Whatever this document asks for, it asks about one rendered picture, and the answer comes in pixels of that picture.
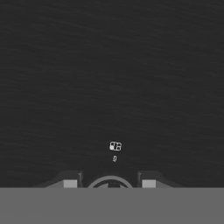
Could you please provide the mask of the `black stove hob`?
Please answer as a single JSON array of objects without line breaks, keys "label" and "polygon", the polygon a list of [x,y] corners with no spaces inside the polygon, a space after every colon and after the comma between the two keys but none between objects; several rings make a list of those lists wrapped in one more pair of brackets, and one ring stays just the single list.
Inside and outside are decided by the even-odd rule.
[{"label": "black stove hob", "polygon": [[0,0],[0,187],[69,170],[224,186],[224,0]]}]

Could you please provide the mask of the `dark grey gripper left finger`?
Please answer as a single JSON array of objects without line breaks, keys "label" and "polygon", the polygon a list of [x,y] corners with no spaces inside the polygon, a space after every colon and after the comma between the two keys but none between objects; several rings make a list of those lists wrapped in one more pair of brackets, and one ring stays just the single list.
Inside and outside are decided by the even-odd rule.
[{"label": "dark grey gripper left finger", "polygon": [[46,181],[43,187],[51,188],[79,188],[82,187],[81,171],[63,171],[55,178]]}]

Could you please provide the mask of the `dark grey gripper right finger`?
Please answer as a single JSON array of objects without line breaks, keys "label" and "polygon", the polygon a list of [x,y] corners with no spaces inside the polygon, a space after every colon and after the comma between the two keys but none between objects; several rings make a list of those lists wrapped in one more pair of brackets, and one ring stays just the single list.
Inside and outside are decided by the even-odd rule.
[{"label": "dark grey gripper right finger", "polygon": [[141,188],[181,187],[180,184],[170,181],[158,171],[139,171],[137,173],[137,181],[138,186]]}]

